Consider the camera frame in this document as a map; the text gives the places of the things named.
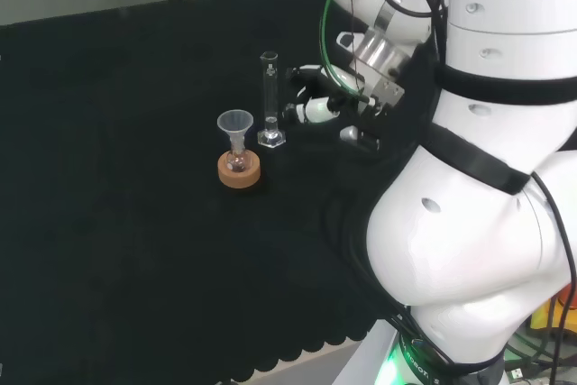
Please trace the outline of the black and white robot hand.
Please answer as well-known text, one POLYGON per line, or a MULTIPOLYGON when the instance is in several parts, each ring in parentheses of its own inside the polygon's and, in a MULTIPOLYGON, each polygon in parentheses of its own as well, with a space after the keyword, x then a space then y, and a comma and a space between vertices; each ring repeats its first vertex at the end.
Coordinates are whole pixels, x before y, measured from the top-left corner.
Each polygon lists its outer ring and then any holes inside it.
POLYGON ((291 124, 327 124, 341 117, 347 125, 339 137, 354 147, 376 152, 382 139, 374 131, 379 116, 387 115, 405 94, 397 83, 381 78, 370 96, 351 96, 328 77, 321 65, 288 69, 287 84, 296 94, 283 109, 291 124))

